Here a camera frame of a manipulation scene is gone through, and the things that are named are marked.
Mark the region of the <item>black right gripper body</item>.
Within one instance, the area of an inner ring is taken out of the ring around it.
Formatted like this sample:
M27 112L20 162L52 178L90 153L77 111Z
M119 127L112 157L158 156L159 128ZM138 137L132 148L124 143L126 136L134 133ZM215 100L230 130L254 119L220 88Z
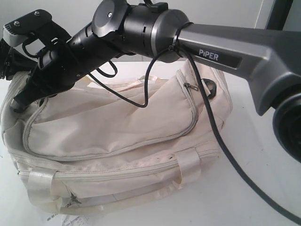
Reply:
M29 94L59 94L89 73L89 51L83 45L58 44L47 51L28 80Z

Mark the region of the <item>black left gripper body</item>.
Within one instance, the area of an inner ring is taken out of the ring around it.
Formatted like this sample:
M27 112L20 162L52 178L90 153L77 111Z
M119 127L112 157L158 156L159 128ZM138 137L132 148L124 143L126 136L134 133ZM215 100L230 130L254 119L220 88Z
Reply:
M10 81L17 72L31 71L35 61L25 57L10 47L4 39L0 40L0 78Z

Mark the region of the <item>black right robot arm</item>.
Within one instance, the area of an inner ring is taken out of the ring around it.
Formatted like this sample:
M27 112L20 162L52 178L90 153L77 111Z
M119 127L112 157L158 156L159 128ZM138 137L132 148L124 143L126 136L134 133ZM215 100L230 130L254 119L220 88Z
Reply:
M91 71L123 55L142 55L172 63L181 57L248 82L255 109L274 108L273 130L283 149L301 159L301 34L195 24L165 2L104 0L93 19L74 36L45 10L7 24L5 42L25 48L36 40L44 48L27 54L30 78L13 98L23 112L32 102L71 89Z

